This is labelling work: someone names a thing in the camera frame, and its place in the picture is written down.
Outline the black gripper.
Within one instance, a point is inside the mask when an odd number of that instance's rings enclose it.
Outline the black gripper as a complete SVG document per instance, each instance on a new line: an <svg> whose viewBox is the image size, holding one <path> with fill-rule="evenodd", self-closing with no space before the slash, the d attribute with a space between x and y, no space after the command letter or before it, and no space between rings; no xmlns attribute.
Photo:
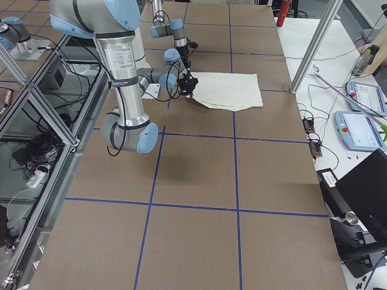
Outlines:
<svg viewBox="0 0 387 290"><path fill-rule="evenodd" d="M198 44L189 40L188 43L180 47L180 56L187 70L191 68L191 55L197 50Z"/></svg>
<svg viewBox="0 0 387 290"><path fill-rule="evenodd" d="M178 93L180 95L193 95L198 79L191 75L190 69L187 69L187 76L178 80Z"/></svg>

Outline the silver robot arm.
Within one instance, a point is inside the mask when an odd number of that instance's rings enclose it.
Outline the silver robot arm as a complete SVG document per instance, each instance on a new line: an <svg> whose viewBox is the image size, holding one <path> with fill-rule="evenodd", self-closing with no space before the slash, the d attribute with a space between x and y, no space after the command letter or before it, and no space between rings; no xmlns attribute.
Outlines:
<svg viewBox="0 0 387 290"><path fill-rule="evenodd" d="M172 36L174 47L163 54L165 64L152 68L145 59L138 1L50 1L52 27L64 34L94 41L98 59L114 89L117 106L103 119L102 137L109 149L149 153L158 126L143 107L150 84L191 97L198 79L190 73L189 48L196 48L181 19L169 20L163 1L152 2L151 36Z"/></svg>
<svg viewBox="0 0 387 290"><path fill-rule="evenodd" d="M151 36L153 38L172 36L174 38L174 47L179 52L188 75L190 75L190 55L198 48L198 44L187 37L181 19L169 18L163 9L163 1L154 0L151 1L151 5L153 13Z"/></svg>

